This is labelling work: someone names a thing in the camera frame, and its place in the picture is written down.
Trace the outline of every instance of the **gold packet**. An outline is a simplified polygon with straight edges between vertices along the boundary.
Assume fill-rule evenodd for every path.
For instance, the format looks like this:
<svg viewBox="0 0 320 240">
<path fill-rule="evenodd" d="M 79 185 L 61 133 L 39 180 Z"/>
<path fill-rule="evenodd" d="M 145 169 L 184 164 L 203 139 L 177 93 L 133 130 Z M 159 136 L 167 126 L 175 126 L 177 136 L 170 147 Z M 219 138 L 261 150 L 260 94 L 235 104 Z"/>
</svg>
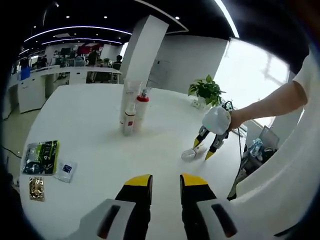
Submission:
<svg viewBox="0 0 320 240">
<path fill-rule="evenodd" d="M 31 176 L 29 179 L 29 196 L 31 200 L 45 201 L 44 178 L 40 176 Z"/>
</svg>

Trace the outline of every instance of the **person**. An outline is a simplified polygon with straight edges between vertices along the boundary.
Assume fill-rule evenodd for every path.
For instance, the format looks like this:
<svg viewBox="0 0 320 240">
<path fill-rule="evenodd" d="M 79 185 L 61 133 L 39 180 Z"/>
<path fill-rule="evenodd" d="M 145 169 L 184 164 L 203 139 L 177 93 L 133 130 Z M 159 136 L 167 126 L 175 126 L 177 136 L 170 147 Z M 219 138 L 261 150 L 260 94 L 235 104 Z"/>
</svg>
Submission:
<svg viewBox="0 0 320 240">
<path fill-rule="evenodd" d="M 23 57 L 20 60 L 20 66 L 21 66 L 21 69 L 28 68 L 29 67 L 29 59 L 27 57 Z"/>
<path fill-rule="evenodd" d="M 98 57 L 97 50 L 96 49 L 92 50 L 92 52 L 90 52 L 90 54 L 88 56 L 88 60 L 89 60 L 88 66 L 89 67 L 93 67 L 96 65 L 97 57 Z"/>
<path fill-rule="evenodd" d="M 44 55 L 42 58 L 41 58 L 41 68 L 45 68 L 47 66 L 47 55 Z"/>
<path fill-rule="evenodd" d="M 76 61 L 81 61 L 82 57 L 79 53 L 76 54 L 76 57 L 74 58 Z"/>
<path fill-rule="evenodd" d="M 115 64 L 121 64 L 122 63 L 122 56 L 121 55 L 118 55 L 116 56 L 116 61 L 114 62 Z"/>
<path fill-rule="evenodd" d="M 296 226 L 319 188 L 320 71 L 317 65 L 316 56 L 310 51 L 292 81 L 266 98 L 230 113 L 229 130 L 232 130 L 245 121 L 285 115 L 304 106 L 291 135 L 264 165 L 238 183 L 236 198 L 232 200 L 248 219 L 273 234 Z"/>
</svg>

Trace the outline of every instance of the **green snack package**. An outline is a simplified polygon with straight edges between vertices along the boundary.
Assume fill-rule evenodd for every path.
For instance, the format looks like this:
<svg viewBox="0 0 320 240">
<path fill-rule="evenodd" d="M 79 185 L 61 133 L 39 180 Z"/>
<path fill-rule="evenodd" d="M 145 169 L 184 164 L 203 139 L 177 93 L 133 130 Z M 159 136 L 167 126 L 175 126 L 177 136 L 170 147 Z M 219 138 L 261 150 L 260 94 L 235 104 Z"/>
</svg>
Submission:
<svg viewBox="0 0 320 240">
<path fill-rule="evenodd" d="M 23 159 L 22 173 L 53 175 L 56 172 L 59 141 L 30 143 Z"/>
</svg>

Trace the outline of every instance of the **ceiling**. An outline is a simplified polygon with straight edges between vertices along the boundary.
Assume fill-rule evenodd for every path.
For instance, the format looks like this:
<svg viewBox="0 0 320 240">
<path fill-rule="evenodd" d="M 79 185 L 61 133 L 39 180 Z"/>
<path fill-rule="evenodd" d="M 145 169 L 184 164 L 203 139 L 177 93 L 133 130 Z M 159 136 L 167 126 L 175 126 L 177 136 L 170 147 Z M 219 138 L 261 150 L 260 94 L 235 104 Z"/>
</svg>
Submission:
<svg viewBox="0 0 320 240">
<path fill-rule="evenodd" d="M 137 21 L 148 15 L 153 15 L 169 24 L 167 35 L 194 35 L 226 40 L 234 37 L 226 17 L 215 0 L 56 0 L 56 2 L 58 7 L 52 1 L 46 8 L 45 18 L 43 18 L 44 13 L 41 13 L 38 20 L 29 26 L 25 39 L 34 37 L 24 43 L 24 49 L 43 49 L 47 46 L 43 43 L 70 38 L 98 40 L 75 39 L 48 44 L 95 41 L 120 46 L 129 41 L 131 35 L 128 33 L 132 33 Z M 277 3 L 279 1 L 222 0 L 222 2 L 241 40 L 276 54 L 288 62 L 295 73 L 300 69 L 304 57 L 308 54 L 308 47 L 301 31 Z M 49 31 L 72 26 L 94 26 L 114 30 L 81 27 Z M 65 38 L 54 37 L 66 33 L 69 36 Z"/>
</svg>

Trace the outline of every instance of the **office chair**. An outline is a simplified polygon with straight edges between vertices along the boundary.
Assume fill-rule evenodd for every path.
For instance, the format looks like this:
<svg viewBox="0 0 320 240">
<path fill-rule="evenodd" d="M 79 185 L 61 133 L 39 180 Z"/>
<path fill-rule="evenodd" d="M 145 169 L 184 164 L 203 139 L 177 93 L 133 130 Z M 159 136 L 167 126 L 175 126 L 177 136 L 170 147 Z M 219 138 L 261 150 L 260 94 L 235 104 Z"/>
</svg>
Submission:
<svg viewBox="0 0 320 240">
<path fill-rule="evenodd" d="M 114 62 L 113 65 L 112 65 L 112 68 L 115 69 L 115 70 L 120 70 L 120 68 L 121 68 L 121 63 L 116 63 L 116 62 Z"/>
</svg>

